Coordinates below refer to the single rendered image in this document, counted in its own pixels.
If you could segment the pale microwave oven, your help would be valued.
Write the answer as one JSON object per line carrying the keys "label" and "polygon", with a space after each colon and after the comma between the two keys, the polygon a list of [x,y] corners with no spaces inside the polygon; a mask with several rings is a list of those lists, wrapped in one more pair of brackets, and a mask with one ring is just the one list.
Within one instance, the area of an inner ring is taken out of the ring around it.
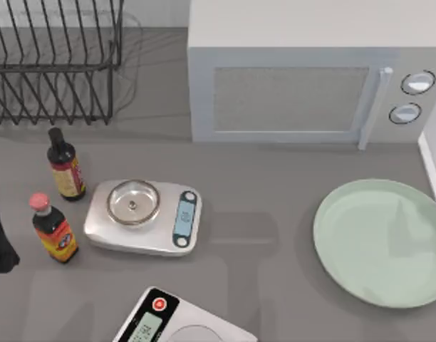
{"label": "pale microwave oven", "polygon": [[[358,146],[379,70],[391,67],[368,145],[416,143],[436,82],[420,95],[400,86],[436,76],[436,0],[192,0],[187,62],[195,142]],[[408,103],[420,117],[392,123]]]}

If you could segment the pale green plate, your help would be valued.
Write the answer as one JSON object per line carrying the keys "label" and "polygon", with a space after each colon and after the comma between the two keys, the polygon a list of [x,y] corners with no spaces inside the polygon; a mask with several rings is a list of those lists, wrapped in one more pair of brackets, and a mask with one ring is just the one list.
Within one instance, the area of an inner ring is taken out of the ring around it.
{"label": "pale green plate", "polygon": [[436,201],[400,182],[364,179],[327,194],[313,246],[326,273],[374,306],[411,309],[436,301]]}

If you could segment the dark bottle with pink cap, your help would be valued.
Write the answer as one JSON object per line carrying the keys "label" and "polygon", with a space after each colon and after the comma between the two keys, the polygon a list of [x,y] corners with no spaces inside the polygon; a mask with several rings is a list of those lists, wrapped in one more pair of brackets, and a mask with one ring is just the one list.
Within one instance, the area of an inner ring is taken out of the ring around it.
{"label": "dark bottle with pink cap", "polygon": [[42,192],[32,194],[29,205],[33,210],[33,227],[49,256],[57,262],[68,263],[78,251],[78,243],[62,211]]}

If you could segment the large microwave knob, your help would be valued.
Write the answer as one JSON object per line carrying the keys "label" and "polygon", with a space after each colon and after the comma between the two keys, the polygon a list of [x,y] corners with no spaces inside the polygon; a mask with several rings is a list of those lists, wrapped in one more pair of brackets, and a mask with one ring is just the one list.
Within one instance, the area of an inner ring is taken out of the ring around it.
{"label": "large microwave knob", "polygon": [[434,86],[436,76],[431,71],[421,71],[406,75],[401,82],[401,90],[408,95],[426,93]]}

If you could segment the small microwave knob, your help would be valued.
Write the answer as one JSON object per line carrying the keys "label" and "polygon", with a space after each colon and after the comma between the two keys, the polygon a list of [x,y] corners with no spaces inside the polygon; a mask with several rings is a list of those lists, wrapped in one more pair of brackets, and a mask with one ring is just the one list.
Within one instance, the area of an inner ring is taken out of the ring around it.
{"label": "small microwave knob", "polygon": [[396,125],[407,125],[415,122],[422,114],[422,108],[416,103],[408,103],[394,107],[389,115],[389,120]]}

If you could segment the silver kitchen scale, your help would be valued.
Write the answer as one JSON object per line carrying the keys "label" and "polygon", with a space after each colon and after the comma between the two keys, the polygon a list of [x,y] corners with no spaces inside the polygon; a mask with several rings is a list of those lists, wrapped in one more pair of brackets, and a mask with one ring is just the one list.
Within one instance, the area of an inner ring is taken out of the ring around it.
{"label": "silver kitchen scale", "polygon": [[201,213],[202,197],[192,187],[106,180],[93,193],[83,231],[105,249],[182,257],[197,243]]}

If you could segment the black and white kitchen scale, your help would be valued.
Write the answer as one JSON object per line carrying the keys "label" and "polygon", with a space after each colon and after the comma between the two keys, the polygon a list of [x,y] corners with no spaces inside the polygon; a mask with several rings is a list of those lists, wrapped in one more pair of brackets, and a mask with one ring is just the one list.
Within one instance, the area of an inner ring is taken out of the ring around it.
{"label": "black and white kitchen scale", "polygon": [[112,342],[259,342],[252,333],[174,294],[147,288]]}

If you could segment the dark bottle with black cap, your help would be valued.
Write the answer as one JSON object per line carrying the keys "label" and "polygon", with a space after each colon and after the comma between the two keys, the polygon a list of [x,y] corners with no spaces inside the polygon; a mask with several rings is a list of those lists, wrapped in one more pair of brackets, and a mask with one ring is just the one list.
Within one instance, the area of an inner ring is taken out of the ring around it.
{"label": "dark bottle with black cap", "polygon": [[75,202],[85,196],[86,186],[81,174],[76,149],[66,142],[60,128],[48,131],[51,146],[47,150],[53,178],[59,194],[69,202]]}

